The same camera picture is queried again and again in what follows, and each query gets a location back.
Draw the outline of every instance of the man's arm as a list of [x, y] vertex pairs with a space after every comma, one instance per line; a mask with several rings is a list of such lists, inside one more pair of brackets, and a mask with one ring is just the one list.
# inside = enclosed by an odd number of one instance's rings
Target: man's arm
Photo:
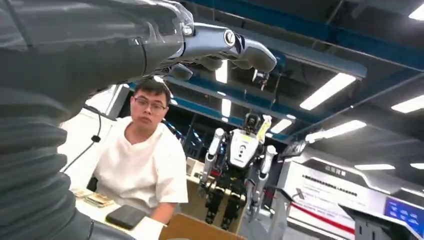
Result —
[[150, 218], [168, 224], [178, 203], [188, 202], [186, 155], [180, 142], [175, 139], [167, 145], [171, 149], [161, 159], [157, 168], [156, 197], [158, 206]]
[[152, 212], [150, 218], [163, 224], [168, 224], [174, 214], [176, 207], [177, 203], [161, 202]]

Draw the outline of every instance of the white t-shirt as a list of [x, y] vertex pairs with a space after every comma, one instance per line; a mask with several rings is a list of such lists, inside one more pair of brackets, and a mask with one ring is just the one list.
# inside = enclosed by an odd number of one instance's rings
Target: white t-shirt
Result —
[[132, 118], [117, 120], [94, 171], [97, 192], [117, 204], [150, 214], [159, 203], [187, 203], [186, 155], [163, 123], [146, 141], [132, 145], [125, 129]]

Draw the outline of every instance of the eyeglasses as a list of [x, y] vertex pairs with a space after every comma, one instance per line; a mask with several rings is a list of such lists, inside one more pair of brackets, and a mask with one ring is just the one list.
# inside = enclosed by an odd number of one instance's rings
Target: eyeglasses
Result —
[[134, 97], [135, 102], [143, 109], [145, 110], [150, 105], [150, 111], [153, 115], [159, 114], [161, 111], [165, 110], [166, 107], [164, 107], [161, 103], [157, 102], [149, 102], [144, 97]]

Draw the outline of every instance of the sign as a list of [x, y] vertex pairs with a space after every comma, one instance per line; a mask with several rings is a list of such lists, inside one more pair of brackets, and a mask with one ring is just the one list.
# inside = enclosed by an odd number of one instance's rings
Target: sign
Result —
[[[287, 167], [283, 186], [290, 196], [295, 196], [297, 205], [290, 209], [290, 218], [353, 240], [355, 221], [339, 204], [364, 212], [384, 212], [385, 194], [341, 178], [352, 172], [327, 165], [318, 171], [297, 162], [287, 163], [283, 169]], [[304, 199], [296, 196], [297, 189], [302, 191]]]
[[424, 237], [423, 209], [387, 197], [384, 215], [407, 223], [418, 235]]

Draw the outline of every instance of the monitor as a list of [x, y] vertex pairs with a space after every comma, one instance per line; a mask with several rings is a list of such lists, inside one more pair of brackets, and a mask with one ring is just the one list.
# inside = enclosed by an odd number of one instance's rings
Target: monitor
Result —
[[387, 197], [384, 215], [407, 223], [420, 237], [424, 237], [424, 208]]

